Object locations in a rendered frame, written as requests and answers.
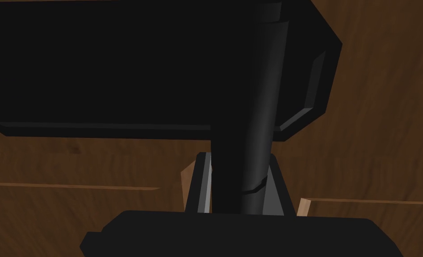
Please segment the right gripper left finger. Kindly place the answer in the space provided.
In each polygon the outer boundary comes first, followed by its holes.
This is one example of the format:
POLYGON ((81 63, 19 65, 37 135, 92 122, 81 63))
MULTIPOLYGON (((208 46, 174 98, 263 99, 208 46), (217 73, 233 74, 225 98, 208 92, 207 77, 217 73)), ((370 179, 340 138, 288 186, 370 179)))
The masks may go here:
POLYGON ((185 212, 210 213, 211 180, 211 153, 200 152, 194 163, 185 212))

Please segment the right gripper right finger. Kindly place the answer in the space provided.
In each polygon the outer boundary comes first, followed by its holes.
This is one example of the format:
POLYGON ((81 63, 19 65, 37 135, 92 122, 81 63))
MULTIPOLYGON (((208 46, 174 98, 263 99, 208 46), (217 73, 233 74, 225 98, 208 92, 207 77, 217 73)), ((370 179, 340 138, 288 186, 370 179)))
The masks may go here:
POLYGON ((270 156, 267 183, 265 187, 263 215, 296 215, 281 169, 274 154, 271 154, 270 156))

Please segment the brown wooden cupboard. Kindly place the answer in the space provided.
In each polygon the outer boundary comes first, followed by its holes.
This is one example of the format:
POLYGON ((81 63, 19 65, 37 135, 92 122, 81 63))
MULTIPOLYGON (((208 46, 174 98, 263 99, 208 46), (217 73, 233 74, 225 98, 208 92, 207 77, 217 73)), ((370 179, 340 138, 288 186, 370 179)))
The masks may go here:
MULTIPOLYGON (((423 202, 299 198, 301 216, 367 218, 404 257, 423 257, 423 202)), ((0 257, 83 257, 79 244, 123 210, 183 211, 179 187, 59 188, 0 185, 0 257)))

